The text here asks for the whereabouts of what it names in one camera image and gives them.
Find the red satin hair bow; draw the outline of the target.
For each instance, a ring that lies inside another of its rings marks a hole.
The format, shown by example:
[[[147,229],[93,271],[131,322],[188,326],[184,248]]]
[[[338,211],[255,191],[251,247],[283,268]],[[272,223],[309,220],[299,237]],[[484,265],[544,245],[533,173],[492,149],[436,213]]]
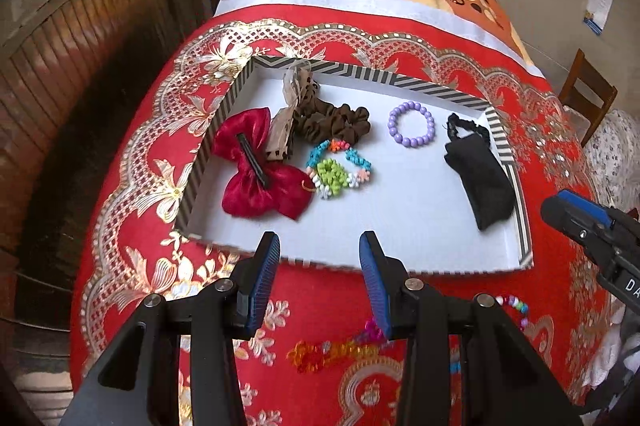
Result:
[[[221,207],[233,217],[257,218],[277,212],[296,220],[306,211],[310,183],[301,169],[266,159],[270,133],[267,108],[245,110],[228,117],[213,140],[213,153],[236,166],[224,188]]]

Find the floral fabric bundle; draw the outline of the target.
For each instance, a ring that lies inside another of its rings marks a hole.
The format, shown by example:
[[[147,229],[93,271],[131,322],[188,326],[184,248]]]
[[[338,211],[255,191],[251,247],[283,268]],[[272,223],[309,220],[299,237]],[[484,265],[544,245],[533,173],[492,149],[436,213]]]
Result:
[[[584,149],[597,201],[628,212],[639,208],[639,120],[613,109]]]

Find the wooden chair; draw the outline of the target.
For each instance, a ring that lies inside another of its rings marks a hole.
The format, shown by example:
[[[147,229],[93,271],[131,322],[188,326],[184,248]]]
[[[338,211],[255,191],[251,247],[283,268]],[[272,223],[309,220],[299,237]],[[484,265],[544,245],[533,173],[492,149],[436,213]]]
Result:
[[[568,116],[578,124],[576,134],[582,147],[597,131],[617,96],[617,88],[593,67],[584,51],[577,49],[563,84],[559,101],[569,108]]]

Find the pink purple bead charm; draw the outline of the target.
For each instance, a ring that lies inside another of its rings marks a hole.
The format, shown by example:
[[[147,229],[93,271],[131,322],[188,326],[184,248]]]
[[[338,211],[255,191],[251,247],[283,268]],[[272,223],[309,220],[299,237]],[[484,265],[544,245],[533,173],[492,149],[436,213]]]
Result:
[[[370,318],[364,322],[363,329],[355,336],[355,342],[361,345],[380,347],[385,347],[390,343],[374,318]]]

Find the striped white cardboard tray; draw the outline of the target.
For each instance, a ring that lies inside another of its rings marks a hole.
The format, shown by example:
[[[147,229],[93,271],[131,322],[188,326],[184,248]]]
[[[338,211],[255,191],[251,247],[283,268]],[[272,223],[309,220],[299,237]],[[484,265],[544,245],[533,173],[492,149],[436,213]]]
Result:
[[[486,127],[491,150],[511,183],[515,160],[497,111],[484,99],[459,90],[381,70],[314,61],[312,76],[323,100],[363,107],[371,129],[358,143],[372,165],[369,183],[335,198],[316,198],[297,219],[278,213],[244,219],[228,215],[222,195],[235,166],[213,155],[206,134],[183,190],[176,229],[201,243],[249,251],[271,230],[292,261],[357,268],[358,240],[367,230],[421,273],[474,275],[533,266],[533,239],[526,206],[517,201],[509,219],[480,230],[459,175],[445,162],[447,119],[457,114]],[[405,101],[424,105],[434,116],[431,145],[409,149],[388,134],[390,110]]]

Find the brown scrunchie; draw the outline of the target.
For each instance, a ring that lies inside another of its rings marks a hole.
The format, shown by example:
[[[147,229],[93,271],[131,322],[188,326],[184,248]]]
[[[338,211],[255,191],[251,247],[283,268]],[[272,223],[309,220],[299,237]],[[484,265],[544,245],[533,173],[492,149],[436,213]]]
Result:
[[[294,111],[294,131],[314,146],[331,139],[344,140],[355,146],[371,129],[369,116],[364,107],[352,110],[349,105],[337,107],[314,97]]]

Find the leopard print hair bow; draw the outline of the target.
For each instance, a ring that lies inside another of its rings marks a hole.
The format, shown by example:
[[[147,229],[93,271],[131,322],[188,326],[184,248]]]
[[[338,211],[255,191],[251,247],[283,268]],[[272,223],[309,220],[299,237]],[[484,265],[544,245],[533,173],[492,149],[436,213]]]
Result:
[[[285,107],[273,116],[265,148],[268,161],[284,161],[291,157],[294,136],[294,115],[300,105],[318,95],[319,84],[312,77],[308,61],[295,62],[283,76],[282,94]]]

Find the wooden slatted door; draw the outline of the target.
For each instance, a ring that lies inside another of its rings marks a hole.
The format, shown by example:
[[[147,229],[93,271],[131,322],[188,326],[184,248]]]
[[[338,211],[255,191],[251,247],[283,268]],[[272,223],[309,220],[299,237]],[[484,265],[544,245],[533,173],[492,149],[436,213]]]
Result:
[[[116,57],[167,57],[196,26],[192,0],[1,0],[1,247],[20,243],[60,129]]]

